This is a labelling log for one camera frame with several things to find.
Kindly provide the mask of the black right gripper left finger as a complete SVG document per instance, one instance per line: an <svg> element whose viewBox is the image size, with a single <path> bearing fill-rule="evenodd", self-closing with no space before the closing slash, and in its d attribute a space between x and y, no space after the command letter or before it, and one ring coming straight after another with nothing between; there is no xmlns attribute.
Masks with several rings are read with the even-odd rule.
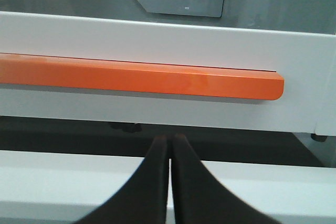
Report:
<svg viewBox="0 0 336 224"><path fill-rule="evenodd" d="M168 142L157 136L128 181L76 223L166 223L168 188Z"/></svg>

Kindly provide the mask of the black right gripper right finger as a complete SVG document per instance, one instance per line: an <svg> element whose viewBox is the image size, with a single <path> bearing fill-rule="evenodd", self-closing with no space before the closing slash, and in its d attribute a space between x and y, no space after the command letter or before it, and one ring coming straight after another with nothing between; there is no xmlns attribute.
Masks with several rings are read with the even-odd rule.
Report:
<svg viewBox="0 0 336 224"><path fill-rule="evenodd" d="M176 223L265 223L205 168L183 134L172 139L172 188Z"/></svg>

